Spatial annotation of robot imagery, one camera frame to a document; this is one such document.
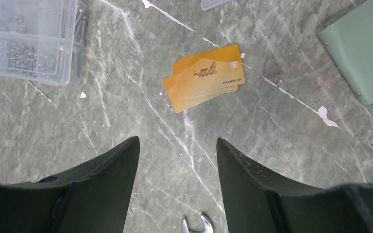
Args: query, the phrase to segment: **wrench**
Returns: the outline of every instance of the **wrench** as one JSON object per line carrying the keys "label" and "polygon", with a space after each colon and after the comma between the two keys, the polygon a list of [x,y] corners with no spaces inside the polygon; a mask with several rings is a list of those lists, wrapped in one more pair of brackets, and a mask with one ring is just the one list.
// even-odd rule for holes
{"label": "wrench", "polygon": [[201,220],[203,229],[200,231],[193,231],[188,226],[187,217],[184,216],[184,218],[182,219],[182,233],[214,233],[214,227],[212,226],[212,223],[208,219],[208,217],[204,214],[201,214]]}

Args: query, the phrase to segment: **stack of cards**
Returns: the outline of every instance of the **stack of cards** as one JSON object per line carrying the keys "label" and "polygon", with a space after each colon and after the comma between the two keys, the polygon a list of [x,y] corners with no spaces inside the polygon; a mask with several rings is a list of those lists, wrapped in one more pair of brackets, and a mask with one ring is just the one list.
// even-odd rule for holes
{"label": "stack of cards", "polygon": [[174,75],[164,79],[164,86],[176,113],[245,83],[238,45],[182,58],[172,68]]}

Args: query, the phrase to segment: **plastic organizer box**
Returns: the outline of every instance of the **plastic organizer box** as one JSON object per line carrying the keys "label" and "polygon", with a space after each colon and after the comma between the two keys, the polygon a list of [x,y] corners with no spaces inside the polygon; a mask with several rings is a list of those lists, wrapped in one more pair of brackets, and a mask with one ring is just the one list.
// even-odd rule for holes
{"label": "plastic organizer box", "polygon": [[0,76],[79,84],[88,16],[79,0],[0,0]]}

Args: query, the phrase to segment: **green wallet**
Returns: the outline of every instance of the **green wallet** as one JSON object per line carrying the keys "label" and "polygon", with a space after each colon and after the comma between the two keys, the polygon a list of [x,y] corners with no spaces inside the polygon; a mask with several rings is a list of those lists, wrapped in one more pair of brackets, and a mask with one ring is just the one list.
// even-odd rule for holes
{"label": "green wallet", "polygon": [[356,97],[373,103],[373,0],[318,33]]}

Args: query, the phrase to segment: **marble surface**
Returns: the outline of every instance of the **marble surface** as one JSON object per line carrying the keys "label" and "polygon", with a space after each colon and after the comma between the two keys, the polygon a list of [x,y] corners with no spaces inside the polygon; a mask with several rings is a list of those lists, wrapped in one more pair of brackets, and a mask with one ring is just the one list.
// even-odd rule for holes
{"label": "marble surface", "polygon": [[[363,0],[84,0],[82,84],[0,77],[0,184],[35,182],[139,135],[124,232],[181,232],[200,212],[228,232],[215,144],[318,187],[373,182],[373,104],[354,97],[317,32]],[[239,44],[247,83],[175,114],[163,87],[183,56]],[[86,98],[80,98],[82,92]]]}

